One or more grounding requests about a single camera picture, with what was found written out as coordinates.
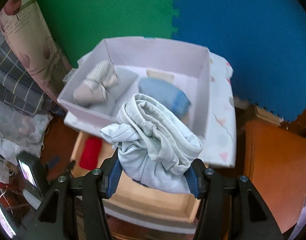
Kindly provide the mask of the red underwear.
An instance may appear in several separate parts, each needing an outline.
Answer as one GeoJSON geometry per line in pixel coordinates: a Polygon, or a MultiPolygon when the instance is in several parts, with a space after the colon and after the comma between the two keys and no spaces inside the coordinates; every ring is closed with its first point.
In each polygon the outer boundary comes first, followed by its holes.
{"type": "Polygon", "coordinates": [[[83,148],[79,166],[86,170],[93,170],[97,167],[97,161],[102,148],[102,139],[89,137],[83,148]]]}

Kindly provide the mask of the pale blue underwear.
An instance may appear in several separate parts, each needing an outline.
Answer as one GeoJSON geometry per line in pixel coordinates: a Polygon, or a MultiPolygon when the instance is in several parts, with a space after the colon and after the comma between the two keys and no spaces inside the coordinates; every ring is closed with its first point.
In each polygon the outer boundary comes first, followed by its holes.
{"type": "Polygon", "coordinates": [[[149,188],[189,194],[184,177],[203,149],[201,140],[160,102],[134,94],[101,137],[118,150],[125,174],[149,188]]]}

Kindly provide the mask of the beige lace underwear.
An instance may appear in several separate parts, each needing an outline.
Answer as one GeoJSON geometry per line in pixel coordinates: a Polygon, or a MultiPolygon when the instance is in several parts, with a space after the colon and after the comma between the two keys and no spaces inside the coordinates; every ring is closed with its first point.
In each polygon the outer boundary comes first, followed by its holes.
{"type": "Polygon", "coordinates": [[[104,60],[98,63],[73,92],[74,102],[82,107],[107,101],[107,90],[119,83],[113,64],[104,60]]]}

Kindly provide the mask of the light blue fuzzy underwear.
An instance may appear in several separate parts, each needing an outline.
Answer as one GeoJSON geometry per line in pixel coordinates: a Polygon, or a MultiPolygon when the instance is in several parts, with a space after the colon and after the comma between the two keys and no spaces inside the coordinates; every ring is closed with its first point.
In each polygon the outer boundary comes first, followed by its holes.
{"type": "Polygon", "coordinates": [[[168,110],[182,119],[189,111],[191,105],[186,94],[173,84],[152,77],[142,78],[138,84],[139,93],[150,96],[168,110]]]}

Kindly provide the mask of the wooden drawer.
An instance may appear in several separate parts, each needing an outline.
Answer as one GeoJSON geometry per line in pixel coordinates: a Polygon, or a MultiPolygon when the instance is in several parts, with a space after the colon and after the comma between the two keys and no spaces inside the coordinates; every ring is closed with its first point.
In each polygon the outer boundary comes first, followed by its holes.
{"type": "MultiPolygon", "coordinates": [[[[71,155],[71,161],[76,161],[71,171],[75,178],[85,176],[89,172],[81,168],[79,163],[86,140],[90,136],[81,131],[76,139],[71,155]]],[[[103,161],[112,155],[111,144],[103,142],[97,167],[100,167],[103,161]]],[[[131,211],[147,218],[187,223],[194,222],[200,203],[201,200],[196,199],[192,194],[170,194],[144,187],[134,182],[124,172],[120,177],[116,193],[110,199],[103,200],[105,208],[108,209],[121,208],[123,213],[131,211]]]]}

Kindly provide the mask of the smartphone with lit screen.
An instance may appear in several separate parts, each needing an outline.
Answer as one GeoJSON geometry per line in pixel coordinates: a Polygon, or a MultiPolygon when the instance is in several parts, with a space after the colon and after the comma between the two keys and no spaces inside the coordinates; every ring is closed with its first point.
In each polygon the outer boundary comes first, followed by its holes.
{"type": "Polygon", "coordinates": [[[25,180],[25,189],[42,200],[50,188],[46,178],[48,169],[41,164],[39,158],[28,152],[21,152],[16,159],[20,173],[25,180]]]}

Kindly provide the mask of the light floral bedsheet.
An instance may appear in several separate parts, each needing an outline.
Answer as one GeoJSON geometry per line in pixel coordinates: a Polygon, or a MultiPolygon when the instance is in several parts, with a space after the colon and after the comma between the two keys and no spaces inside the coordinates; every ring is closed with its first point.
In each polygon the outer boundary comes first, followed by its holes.
{"type": "Polygon", "coordinates": [[[31,118],[0,101],[0,155],[14,165],[17,164],[16,156],[22,151],[39,158],[51,120],[52,115],[48,112],[31,118]]]}

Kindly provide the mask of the plaid grey blanket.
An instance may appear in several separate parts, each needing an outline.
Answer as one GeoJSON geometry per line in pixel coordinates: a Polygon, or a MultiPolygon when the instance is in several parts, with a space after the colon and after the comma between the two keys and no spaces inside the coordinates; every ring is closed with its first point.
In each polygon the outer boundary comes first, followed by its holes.
{"type": "Polygon", "coordinates": [[[48,111],[52,100],[12,52],[0,31],[0,100],[18,112],[35,116],[48,111]]]}

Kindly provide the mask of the white storage box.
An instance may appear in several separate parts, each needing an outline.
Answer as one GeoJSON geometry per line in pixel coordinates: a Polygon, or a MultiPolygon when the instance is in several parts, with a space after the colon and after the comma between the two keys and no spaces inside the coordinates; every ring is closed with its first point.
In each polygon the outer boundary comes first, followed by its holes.
{"type": "Polygon", "coordinates": [[[182,90],[191,102],[186,126],[198,137],[206,136],[210,112],[208,48],[163,38],[106,38],[82,57],[78,65],[57,101],[78,120],[85,122],[85,130],[89,133],[98,135],[101,128],[115,122],[121,105],[138,92],[138,83],[146,77],[146,71],[149,69],[174,75],[174,86],[182,90]],[[115,69],[125,68],[137,73],[137,79],[114,102],[111,111],[106,107],[92,111],[76,105],[73,99],[74,90],[95,65],[103,60],[109,60],[115,69]]]}

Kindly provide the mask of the blue foam mat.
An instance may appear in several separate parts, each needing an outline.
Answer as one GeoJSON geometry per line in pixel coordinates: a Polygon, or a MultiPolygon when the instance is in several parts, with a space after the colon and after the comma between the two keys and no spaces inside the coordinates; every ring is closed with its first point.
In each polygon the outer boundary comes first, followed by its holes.
{"type": "Polygon", "coordinates": [[[306,12],[297,0],[174,0],[173,39],[231,64],[233,93],[287,121],[306,109],[306,12]]]}

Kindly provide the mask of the green foam mat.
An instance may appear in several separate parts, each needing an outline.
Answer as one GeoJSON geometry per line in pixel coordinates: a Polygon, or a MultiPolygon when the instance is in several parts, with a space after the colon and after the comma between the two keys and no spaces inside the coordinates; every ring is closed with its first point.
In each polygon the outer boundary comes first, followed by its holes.
{"type": "Polygon", "coordinates": [[[171,38],[173,0],[37,0],[52,37],[73,67],[102,39],[171,38]]]}

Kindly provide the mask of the pink floral pillow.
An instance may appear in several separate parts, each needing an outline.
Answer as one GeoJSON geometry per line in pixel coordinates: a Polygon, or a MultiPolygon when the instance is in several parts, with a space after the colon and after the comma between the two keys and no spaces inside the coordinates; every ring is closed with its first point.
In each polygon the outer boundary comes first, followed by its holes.
{"type": "Polygon", "coordinates": [[[28,74],[56,102],[72,66],[53,39],[37,0],[8,0],[0,11],[0,29],[28,74]]]}

